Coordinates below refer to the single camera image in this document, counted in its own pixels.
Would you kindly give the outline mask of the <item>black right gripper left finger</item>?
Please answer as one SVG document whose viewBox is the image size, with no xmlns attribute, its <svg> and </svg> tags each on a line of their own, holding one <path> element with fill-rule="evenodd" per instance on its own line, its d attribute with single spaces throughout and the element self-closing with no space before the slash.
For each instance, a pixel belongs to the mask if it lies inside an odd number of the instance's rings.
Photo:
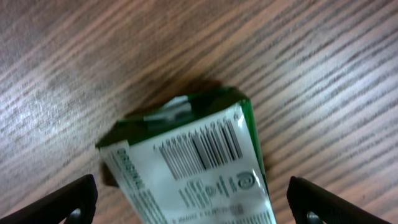
<svg viewBox="0 0 398 224">
<path fill-rule="evenodd" d="M 92 223 L 98 191 L 86 174 L 40 200 L 1 218 L 1 223 Z"/>
</svg>

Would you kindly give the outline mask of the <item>green white soap packet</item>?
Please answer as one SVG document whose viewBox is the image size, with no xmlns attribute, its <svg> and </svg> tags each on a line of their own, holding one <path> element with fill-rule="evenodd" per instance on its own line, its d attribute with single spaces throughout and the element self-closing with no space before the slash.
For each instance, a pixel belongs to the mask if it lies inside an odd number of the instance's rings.
<svg viewBox="0 0 398 224">
<path fill-rule="evenodd" d="M 250 99 L 178 96 L 116 122 L 96 144 L 144 223 L 274 223 Z"/>
</svg>

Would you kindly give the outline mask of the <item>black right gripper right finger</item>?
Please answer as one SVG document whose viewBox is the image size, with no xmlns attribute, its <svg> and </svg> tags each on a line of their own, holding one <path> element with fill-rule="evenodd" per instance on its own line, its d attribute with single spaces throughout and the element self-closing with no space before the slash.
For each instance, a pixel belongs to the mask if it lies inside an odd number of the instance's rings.
<svg viewBox="0 0 398 224">
<path fill-rule="evenodd" d="M 302 177 L 290 178 L 287 200 L 296 224 L 386 223 Z"/>
</svg>

